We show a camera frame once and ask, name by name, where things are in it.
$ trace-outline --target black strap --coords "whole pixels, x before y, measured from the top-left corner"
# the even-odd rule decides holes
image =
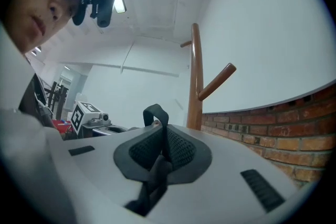
[[[153,123],[154,117],[156,117],[165,128],[168,125],[169,116],[159,104],[149,106],[143,111],[143,121],[145,126],[149,126]]]

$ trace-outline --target white ceiling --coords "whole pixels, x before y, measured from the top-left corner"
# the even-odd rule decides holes
[[[37,58],[44,61],[51,48],[58,45],[71,46],[75,39],[95,36],[106,40],[120,40],[117,35],[162,38],[182,43],[190,40],[191,24],[196,22],[199,11],[206,0],[124,0],[127,11],[112,14],[111,24],[99,28],[90,18],[91,6],[87,9],[84,22],[75,26],[72,21],[57,35],[43,45]]]

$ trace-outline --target black mesh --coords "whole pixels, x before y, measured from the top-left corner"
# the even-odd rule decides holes
[[[196,147],[188,140],[167,129],[169,157],[173,169],[177,170],[190,163],[196,153]]]
[[[133,145],[129,154],[143,168],[150,170],[162,149],[162,129]]]

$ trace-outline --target man's nose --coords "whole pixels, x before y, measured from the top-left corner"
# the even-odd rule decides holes
[[[61,5],[57,4],[56,2],[53,2],[50,3],[49,9],[51,11],[51,14],[53,15],[53,20],[58,21],[63,14],[63,9]]]

